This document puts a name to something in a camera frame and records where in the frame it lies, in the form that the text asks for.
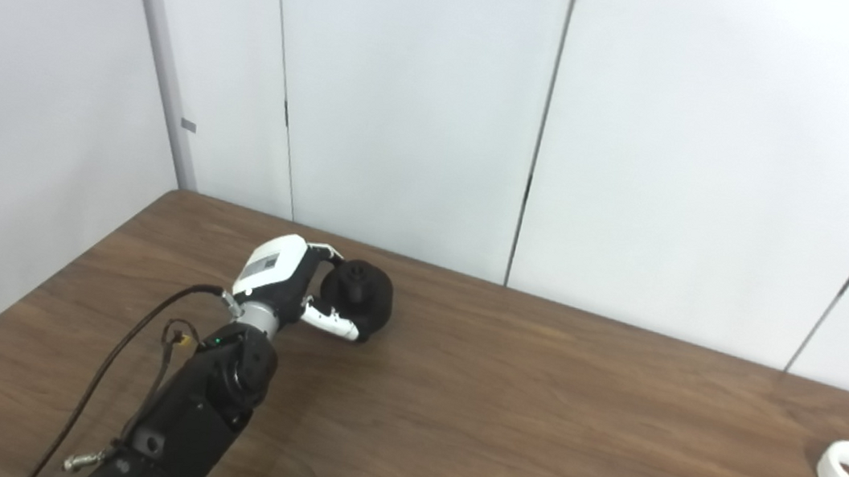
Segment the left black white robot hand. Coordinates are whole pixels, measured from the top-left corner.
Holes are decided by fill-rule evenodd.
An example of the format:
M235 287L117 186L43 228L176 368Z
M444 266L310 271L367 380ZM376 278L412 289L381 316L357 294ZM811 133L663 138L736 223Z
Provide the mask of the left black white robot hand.
M337 267L344 261L332 245L307 242L298 234L265 242L252 252L232 285L239 309L236 321L260 330L268 340L300 320L334 337L359 340L359 328L351 319L310 294L310 283L323 262Z

